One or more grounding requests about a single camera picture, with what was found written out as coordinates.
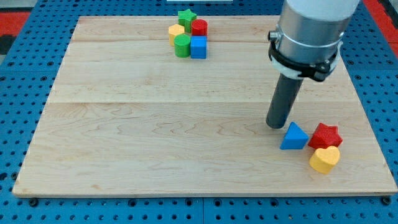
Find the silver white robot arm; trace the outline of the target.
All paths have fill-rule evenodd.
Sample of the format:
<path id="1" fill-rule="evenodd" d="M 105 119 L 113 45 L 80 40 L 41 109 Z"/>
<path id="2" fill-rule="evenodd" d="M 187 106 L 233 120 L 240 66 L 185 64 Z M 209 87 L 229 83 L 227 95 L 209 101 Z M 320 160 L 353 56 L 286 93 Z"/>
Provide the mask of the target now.
<path id="1" fill-rule="evenodd" d="M 285 0 L 268 34 L 269 58 L 287 78 L 324 81 L 340 59 L 344 32 L 359 0 Z"/>

